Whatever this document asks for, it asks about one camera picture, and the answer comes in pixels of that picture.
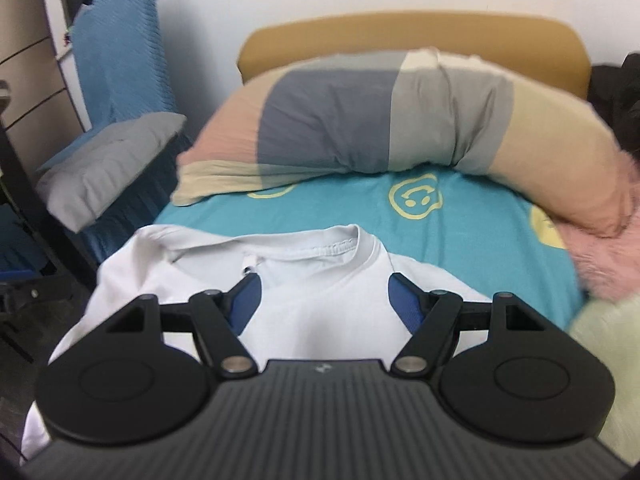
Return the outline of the mustard yellow headboard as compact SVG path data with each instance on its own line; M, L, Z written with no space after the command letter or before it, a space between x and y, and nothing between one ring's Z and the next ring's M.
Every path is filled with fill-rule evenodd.
M370 12L257 29L240 50L242 81L280 66L337 53L438 50L477 55L585 99L591 62L570 26L551 18L454 11Z

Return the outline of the teal smiley bed sheet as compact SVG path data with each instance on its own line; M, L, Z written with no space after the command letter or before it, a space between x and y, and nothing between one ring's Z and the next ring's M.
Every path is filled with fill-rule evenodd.
M585 303L548 214L510 188L432 165L212 196L168 205L156 221L227 236L358 224L389 252L439 266L486 296L514 292L561 328Z

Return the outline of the black garment by wall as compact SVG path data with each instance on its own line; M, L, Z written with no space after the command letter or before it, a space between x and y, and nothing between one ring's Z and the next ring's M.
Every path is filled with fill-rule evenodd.
M613 130L618 144L639 159L640 53L629 53L622 65L593 65L588 102Z

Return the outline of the green dinosaur fleece blanket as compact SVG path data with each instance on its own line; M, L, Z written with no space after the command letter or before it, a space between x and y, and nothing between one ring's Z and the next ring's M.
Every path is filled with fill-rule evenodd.
M615 399L599 438L628 464L640 452L640 304L634 294L617 302L591 299L570 326L570 336L611 372Z

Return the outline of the colour block pillow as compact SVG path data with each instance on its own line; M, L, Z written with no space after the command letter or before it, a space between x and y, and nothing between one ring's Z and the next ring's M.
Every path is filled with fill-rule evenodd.
M488 177L598 235L634 212L628 159L588 103L434 49L325 56L247 81L179 156L171 199L426 162Z

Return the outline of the pink fuzzy blanket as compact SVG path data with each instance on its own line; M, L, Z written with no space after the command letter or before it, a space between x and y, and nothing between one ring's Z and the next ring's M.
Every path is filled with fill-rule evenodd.
M628 153L623 161L634 192L634 211L620 234L597 237L570 223L555 223L584 289L613 302L639 291L639 163Z

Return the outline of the grey seat cushion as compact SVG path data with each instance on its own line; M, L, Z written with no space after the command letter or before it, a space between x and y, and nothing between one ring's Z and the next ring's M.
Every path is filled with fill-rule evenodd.
M36 191L49 214L78 233L115 203L185 123L169 112L115 122L44 170Z

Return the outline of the white t-shirt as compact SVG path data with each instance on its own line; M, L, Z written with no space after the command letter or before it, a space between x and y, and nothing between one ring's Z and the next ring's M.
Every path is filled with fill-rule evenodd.
M388 300L394 273L466 300L478 292L437 266L389 252L359 226L225 237L183 226L147 226L100 267L84 315L54 349L50 367L77 362L69 386L38 393L23 448L51 440L44 411L63 402L99 419L119 441L166 431L203 405L207 380L195 344L158 324L154 308L185 304L209 289L228 292L246 274L262 301L239 340L256 363L274 359L379 359L389 363L410 332Z

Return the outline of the blue covered chair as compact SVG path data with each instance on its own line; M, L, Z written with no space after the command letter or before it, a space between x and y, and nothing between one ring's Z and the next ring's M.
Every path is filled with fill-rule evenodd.
M180 114L155 0L92 0L77 14L70 39L91 128L41 165L37 182L44 170L115 122L157 112ZM177 185L177 157L191 145L183 128L96 222L78 233L64 226L95 262L117 252L169 203Z

